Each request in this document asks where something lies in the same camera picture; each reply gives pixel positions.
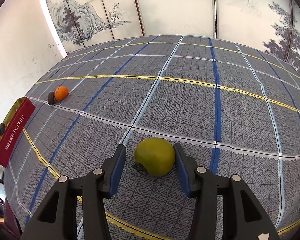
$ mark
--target red box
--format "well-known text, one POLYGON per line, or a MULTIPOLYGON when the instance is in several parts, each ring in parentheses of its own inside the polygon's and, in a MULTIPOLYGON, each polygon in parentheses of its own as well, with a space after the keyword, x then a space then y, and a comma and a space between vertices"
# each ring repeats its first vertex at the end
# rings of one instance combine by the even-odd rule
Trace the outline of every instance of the red box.
POLYGON ((34 110, 35 106, 29 98, 24 98, 23 102, 11 118, 9 125, 6 126, 6 130, 0 140, 0 165, 3 167, 7 167, 16 141, 34 110))

